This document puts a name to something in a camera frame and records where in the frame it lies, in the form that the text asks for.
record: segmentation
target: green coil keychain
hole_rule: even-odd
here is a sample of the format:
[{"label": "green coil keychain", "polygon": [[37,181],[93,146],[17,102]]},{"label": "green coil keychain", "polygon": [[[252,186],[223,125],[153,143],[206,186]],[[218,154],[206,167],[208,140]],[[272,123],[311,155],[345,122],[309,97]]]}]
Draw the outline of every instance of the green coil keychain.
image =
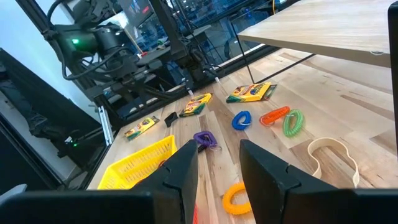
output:
[{"label": "green coil keychain", "polygon": [[[296,118],[293,128],[290,128],[290,120],[292,117]],[[300,110],[290,110],[289,114],[285,116],[283,130],[286,137],[293,137],[298,134],[304,124],[304,115]]]}]

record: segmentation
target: yellow basket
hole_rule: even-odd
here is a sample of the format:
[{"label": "yellow basket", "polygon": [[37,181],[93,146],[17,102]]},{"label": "yellow basket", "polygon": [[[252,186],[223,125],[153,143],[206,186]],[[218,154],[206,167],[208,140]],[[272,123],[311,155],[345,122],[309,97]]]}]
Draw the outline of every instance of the yellow basket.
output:
[{"label": "yellow basket", "polygon": [[99,190],[130,189],[177,151],[174,135],[141,149],[106,168]]}]

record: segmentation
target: purple coil keychain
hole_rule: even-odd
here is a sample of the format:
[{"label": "purple coil keychain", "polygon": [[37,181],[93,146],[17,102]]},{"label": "purple coil keychain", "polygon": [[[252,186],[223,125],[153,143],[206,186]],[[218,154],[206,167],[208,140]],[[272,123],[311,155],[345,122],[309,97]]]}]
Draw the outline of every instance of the purple coil keychain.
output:
[{"label": "purple coil keychain", "polygon": [[209,131],[201,131],[193,135],[194,140],[196,140],[201,146],[198,148],[198,152],[202,152],[207,147],[217,146],[217,140],[214,135]]}]

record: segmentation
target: wooden board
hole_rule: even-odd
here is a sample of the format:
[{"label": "wooden board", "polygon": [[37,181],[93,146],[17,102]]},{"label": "wooden board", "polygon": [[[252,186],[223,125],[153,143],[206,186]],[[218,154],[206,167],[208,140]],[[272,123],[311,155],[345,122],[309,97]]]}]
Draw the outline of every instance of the wooden board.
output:
[{"label": "wooden board", "polygon": [[241,33],[276,47],[390,67],[387,12],[396,0],[301,0]]},{"label": "wooden board", "polygon": [[[255,80],[259,80],[307,55],[282,49],[250,67]],[[228,93],[238,85],[250,82],[246,68],[221,79]],[[249,139],[311,174],[316,167],[307,155],[307,146],[316,138],[336,138],[347,145],[350,155],[358,162],[359,187],[398,187],[390,69],[317,55],[277,75],[271,82],[277,83],[278,87],[270,101],[227,104],[224,90],[214,83],[195,92],[196,95],[213,94],[198,116],[179,118],[170,128],[163,122],[171,112],[179,112],[185,106],[189,101],[187,96],[150,114],[159,117],[161,122],[137,139],[128,141],[123,134],[139,121],[123,127],[89,189],[97,188],[111,163],[170,134],[175,135],[177,147],[181,147],[202,130],[215,135],[220,150],[208,150],[198,155],[199,223],[255,223],[252,213],[230,215],[221,203],[226,190],[242,181],[239,163],[241,139]],[[286,105],[302,110],[305,116],[304,130],[292,139],[283,135],[282,121],[270,128],[258,122],[264,113]],[[250,111],[253,123],[245,131],[237,131],[232,128],[231,120],[242,110]],[[316,151],[314,156],[321,163],[322,180],[339,188],[353,186],[350,182],[353,169],[343,152],[324,148]],[[240,194],[233,202],[243,203],[247,199],[246,194]]]}]

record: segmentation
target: black metal frame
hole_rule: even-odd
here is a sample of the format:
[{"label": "black metal frame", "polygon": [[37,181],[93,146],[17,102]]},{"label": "black metal frame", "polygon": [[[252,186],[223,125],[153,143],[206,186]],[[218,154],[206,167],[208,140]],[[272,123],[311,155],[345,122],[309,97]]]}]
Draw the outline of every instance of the black metal frame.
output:
[{"label": "black metal frame", "polygon": [[398,146],[398,1],[393,3],[388,10],[388,23],[391,57],[392,100],[394,101],[394,117],[396,122],[396,146]]}]

